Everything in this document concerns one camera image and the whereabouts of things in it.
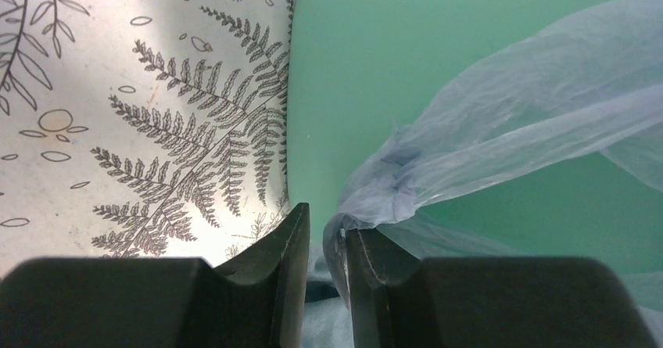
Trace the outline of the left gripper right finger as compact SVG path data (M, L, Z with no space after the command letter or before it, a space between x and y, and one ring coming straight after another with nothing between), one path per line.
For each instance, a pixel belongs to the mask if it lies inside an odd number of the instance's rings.
M615 274L578 257L419 260L376 230L346 236L357 347L653 347Z

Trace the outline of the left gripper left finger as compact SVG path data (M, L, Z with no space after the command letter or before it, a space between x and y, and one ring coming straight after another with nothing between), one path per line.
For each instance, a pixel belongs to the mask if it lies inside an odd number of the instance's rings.
M297 347L310 209L211 267L200 258L55 258L1 283L4 347Z

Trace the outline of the green plastic trash bin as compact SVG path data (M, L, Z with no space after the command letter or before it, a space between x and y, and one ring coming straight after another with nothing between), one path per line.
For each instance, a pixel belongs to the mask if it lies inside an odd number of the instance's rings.
M288 193L321 243L349 176L480 59L609 0L296 0ZM445 228L535 255L662 268L662 195L594 154L429 206Z

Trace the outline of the light blue plastic trash bag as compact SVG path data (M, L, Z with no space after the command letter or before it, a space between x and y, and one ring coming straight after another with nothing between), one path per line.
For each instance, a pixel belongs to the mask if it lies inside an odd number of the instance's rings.
M480 60L370 156L323 234L346 308L349 232L379 231L419 260L534 257L422 208L592 153L661 189L662 0L595 5ZM615 276L661 346L661 272Z

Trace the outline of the blue grey cloth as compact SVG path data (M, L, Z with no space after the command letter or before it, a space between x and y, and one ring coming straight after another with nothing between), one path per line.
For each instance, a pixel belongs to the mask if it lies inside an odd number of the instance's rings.
M306 273L303 348L353 347L350 310L337 292L320 244L312 242Z

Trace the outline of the floral patterned table mat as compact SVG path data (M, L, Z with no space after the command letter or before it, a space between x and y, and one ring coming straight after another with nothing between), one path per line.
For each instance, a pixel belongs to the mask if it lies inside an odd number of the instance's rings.
M295 0L1 0L1 273L218 265L288 213Z

